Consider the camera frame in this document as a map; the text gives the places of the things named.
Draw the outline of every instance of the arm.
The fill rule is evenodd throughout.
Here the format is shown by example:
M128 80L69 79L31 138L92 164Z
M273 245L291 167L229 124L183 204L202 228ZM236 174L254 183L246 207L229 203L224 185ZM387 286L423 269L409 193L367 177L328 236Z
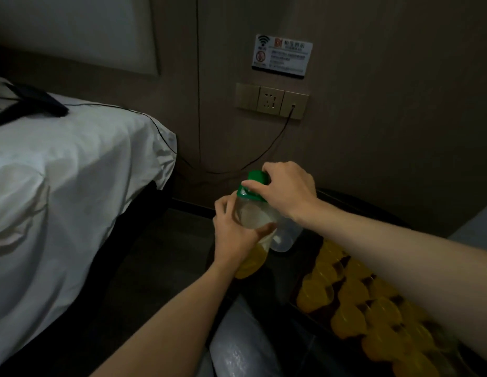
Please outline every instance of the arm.
M250 230L234 220L236 193L215 202L214 263L130 337L92 377L178 376L195 373L212 321L233 276L273 224Z
M295 163L263 170L270 185L242 184L344 246L487 359L487 251L343 212L316 198L313 178Z

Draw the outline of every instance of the person's left hand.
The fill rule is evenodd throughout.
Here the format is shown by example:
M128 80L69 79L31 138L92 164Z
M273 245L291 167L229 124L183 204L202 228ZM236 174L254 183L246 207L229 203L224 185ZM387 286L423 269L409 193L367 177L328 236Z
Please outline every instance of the person's left hand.
M241 263L253 247L265 236L271 234L277 224L270 222L258 229L243 227L235 215L236 191L231 196L224 196L215 203L215 254L214 264L232 271Z

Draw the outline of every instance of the no smoking symbol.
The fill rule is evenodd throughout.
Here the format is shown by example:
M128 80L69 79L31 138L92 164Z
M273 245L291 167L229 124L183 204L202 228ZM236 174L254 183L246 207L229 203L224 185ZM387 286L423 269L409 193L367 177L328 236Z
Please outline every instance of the no smoking symbol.
M256 54L256 60L258 62L263 62L265 60L265 58L266 58L265 52L263 52L263 51L258 51L257 52L257 54Z

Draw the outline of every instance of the wall switch panel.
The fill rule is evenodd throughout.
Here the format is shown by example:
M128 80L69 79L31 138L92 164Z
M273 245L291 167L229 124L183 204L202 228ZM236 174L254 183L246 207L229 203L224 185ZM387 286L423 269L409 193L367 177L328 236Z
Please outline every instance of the wall switch panel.
M258 108L256 111L259 113L278 115L280 113L280 107L282 106L283 97L284 90L261 87L258 98Z
M255 111L258 106L259 86L237 83L235 88L235 107Z
M284 99L282 100L282 107L280 109L280 116L288 117L292 111L291 119L301 120L306 109L306 103L308 102L309 95L297 94L295 92L286 91L284 94Z

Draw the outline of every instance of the hand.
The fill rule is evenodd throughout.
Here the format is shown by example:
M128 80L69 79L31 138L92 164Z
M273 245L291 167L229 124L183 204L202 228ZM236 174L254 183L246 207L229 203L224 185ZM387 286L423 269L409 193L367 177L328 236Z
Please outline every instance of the hand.
M265 163L263 171L270 175L270 185L254 180L242 181L242 185L263 196L282 215L297 221L308 205L316 201L315 181L298 164Z
M233 273L253 247L265 236L271 234L277 227L275 223L268 223L258 229L243 227L235 214L236 191L231 196L218 199L213 218L215 228L214 264L230 268Z

